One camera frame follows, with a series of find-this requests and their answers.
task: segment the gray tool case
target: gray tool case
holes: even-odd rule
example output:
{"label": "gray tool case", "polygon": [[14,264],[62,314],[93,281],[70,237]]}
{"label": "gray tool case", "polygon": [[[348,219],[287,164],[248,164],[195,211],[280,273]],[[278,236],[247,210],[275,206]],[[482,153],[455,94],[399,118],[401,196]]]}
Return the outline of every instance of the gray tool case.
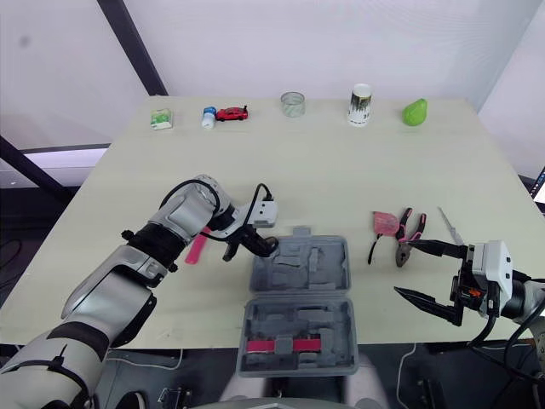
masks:
{"label": "gray tool case", "polygon": [[250,290],[256,298],[244,311],[238,375],[355,373],[358,345],[349,288],[343,237],[311,236],[309,228],[295,228],[293,236],[279,238],[272,255],[254,259]]}

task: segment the green pear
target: green pear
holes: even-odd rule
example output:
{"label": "green pear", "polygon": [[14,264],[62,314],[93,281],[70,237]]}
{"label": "green pear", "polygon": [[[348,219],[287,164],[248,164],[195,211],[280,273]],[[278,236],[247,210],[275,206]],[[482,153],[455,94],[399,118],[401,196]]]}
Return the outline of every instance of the green pear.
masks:
{"label": "green pear", "polygon": [[427,101],[421,98],[409,104],[403,110],[403,122],[410,126],[420,125],[426,120]]}

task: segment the white table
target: white table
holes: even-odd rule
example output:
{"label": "white table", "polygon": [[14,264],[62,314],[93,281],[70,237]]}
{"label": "white table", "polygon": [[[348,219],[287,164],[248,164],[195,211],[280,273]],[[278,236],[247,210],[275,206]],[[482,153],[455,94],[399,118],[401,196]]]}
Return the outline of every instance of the white table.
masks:
{"label": "white table", "polygon": [[[176,183],[199,173],[216,178],[238,204],[264,181],[279,205],[278,223],[347,238],[359,343],[461,341],[485,322],[466,311],[462,327],[425,314],[395,285],[448,302],[459,262],[413,251],[399,269],[396,242],[383,238],[367,265],[374,239],[373,210],[400,215],[406,206],[428,215],[424,238],[450,240],[440,205],[469,243],[504,239],[517,269],[545,277],[545,220],[471,107],[431,100],[427,122],[408,127],[409,101],[373,102],[363,129],[348,125],[347,101],[308,101],[301,118],[286,118],[275,100],[153,97],[118,137],[83,184],[0,311],[0,341],[26,343],[60,323],[72,289],[123,243],[125,228],[145,225]],[[203,107],[248,104],[250,119],[203,130]],[[150,111],[168,107],[173,130],[150,130]],[[416,225],[410,219],[409,230]],[[240,249],[229,263],[222,243],[208,242],[196,266],[183,262],[157,289],[158,305],[128,347],[237,347],[252,255]],[[499,320],[490,338],[515,325]]]}

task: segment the toy car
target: toy car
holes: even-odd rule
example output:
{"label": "toy car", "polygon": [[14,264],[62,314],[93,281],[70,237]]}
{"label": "toy car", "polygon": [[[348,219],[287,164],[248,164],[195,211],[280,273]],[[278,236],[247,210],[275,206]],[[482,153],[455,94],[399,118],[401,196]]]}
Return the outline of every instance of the toy car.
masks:
{"label": "toy car", "polygon": [[242,121],[243,119],[248,118],[248,106],[244,105],[244,108],[226,108],[221,109],[218,111],[215,115],[216,121],[234,121],[238,119],[239,121]]}

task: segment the pliers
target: pliers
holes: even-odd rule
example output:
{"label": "pliers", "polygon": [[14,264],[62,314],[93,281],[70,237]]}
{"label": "pliers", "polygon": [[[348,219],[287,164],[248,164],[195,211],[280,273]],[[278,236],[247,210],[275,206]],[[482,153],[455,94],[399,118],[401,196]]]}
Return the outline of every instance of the pliers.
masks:
{"label": "pliers", "polygon": [[395,234],[395,238],[398,240],[398,249],[395,252],[395,263],[398,267],[403,267],[407,260],[409,260],[410,250],[412,249],[412,247],[410,245],[407,245],[405,241],[418,240],[422,236],[422,233],[424,233],[424,228],[426,227],[426,214],[422,213],[420,214],[418,227],[416,228],[415,232],[410,236],[410,238],[407,238],[406,224],[411,213],[412,208],[408,207],[405,210],[403,216],[401,217],[401,220],[399,220],[399,229],[398,232]]}

